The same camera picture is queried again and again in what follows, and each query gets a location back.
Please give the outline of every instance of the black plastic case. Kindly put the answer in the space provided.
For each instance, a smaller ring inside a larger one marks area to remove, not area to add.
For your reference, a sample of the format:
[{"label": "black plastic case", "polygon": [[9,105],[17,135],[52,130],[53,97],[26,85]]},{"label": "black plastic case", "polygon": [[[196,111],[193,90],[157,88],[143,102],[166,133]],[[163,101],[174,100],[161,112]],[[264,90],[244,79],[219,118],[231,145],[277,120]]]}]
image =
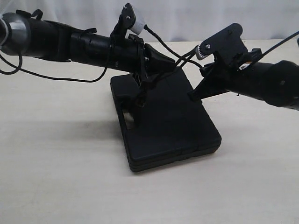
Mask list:
[{"label": "black plastic case", "polygon": [[138,125],[128,128],[125,101],[139,89],[131,75],[111,79],[129,166],[133,172],[155,168],[190,157],[214,153],[221,136],[201,102],[194,103],[187,93],[193,90],[183,70],[161,81],[148,93],[146,105],[133,110]]}]

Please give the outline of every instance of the white backdrop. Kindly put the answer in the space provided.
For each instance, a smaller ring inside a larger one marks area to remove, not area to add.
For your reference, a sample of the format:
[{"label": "white backdrop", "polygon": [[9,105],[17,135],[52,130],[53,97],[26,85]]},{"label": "white backdrop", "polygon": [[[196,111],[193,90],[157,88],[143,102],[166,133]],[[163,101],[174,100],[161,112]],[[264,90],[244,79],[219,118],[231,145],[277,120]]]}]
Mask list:
[{"label": "white backdrop", "polygon": [[[8,8],[33,12],[44,19],[109,35],[129,0],[15,0]],[[0,7],[9,2],[0,0]],[[281,39],[299,30],[299,0],[130,0],[147,24],[165,41],[200,41],[233,22],[243,26],[243,39]],[[153,41],[147,33],[146,41]]]}]

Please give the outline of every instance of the white table surface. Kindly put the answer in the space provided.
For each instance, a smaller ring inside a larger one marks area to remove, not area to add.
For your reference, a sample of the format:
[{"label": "white table surface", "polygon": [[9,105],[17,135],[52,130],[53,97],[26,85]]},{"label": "white table surface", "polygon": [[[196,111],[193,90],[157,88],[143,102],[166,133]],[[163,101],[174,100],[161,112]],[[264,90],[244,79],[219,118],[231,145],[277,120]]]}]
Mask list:
[{"label": "white table surface", "polygon": [[[277,42],[245,43],[265,51]],[[183,54],[196,44],[170,46]],[[263,61],[283,59],[299,64],[295,41]],[[23,67],[86,79],[102,72],[33,58]],[[193,86],[201,80],[195,66],[185,72]],[[95,84],[0,76],[1,224],[299,224],[299,112],[233,93],[205,99],[219,150],[136,175],[110,92],[119,74]]]}]

